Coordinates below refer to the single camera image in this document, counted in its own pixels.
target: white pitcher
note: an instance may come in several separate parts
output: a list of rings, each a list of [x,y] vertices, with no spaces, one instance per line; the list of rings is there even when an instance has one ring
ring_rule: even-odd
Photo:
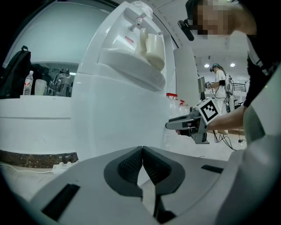
[[[142,28],[135,52],[146,58],[157,70],[162,71],[164,69],[164,43],[161,36],[147,33],[146,29]]]

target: black sleeve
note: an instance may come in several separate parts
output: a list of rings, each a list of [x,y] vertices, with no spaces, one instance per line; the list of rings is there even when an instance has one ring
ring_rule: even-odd
[[[248,57],[248,74],[250,75],[250,87],[244,102],[244,106],[249,107],[251,102],[263,89],[263,87],[268,82],[270,76],[265,76],[261,68],[257,65],[254,65],[250,58]]]

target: black shirt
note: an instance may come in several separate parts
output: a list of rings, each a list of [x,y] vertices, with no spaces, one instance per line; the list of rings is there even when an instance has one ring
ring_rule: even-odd
[[[257,35],[248,35],[248,74],[250,87],[244,102],[249,107],[254,98],[266,85],[281,62],[279,35],[279,1],[240,0],[239,3],[253,15],[257,26]]]

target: water bottle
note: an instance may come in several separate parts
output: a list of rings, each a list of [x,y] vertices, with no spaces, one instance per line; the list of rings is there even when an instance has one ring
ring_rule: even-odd
[[[32,82],[33,82],[33,71],[31,70],[29,72],[29,75],[25,79],[25,85],[23,87],[23,95],[31,94]]]

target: white floor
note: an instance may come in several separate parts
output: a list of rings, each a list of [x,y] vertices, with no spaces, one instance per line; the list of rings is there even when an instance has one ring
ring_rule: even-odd
[[[234,149],[246,148],[245,141],[238,143],[238,135],[229,134],[228,137]],[[215,143],[213,134],[208,133],[207,140],[210,142],[209,145],[196,145],[189,137],[177,135],[175,131],[167,131],[164,148],[168,151],[183,155],[227,161],[233,150],[227,147],[223,141]],[[57,174],[53,173],[37,174],[34,172],[18,172],[13,168],[2,165],[0,168],[10,189],[27,201],[30,201],[38,190],[57,177]],[[15,168],[18,170],[33,170],[36,172],[50,171],[50,169]],[[143,187],[146,187],[146,189],[144,189],[144,203],[147,203],[149,211],[153,211],[153,205],[150,201],[153,199],[154,186],[151,184],[152,183],[149,181],[143,185]]]

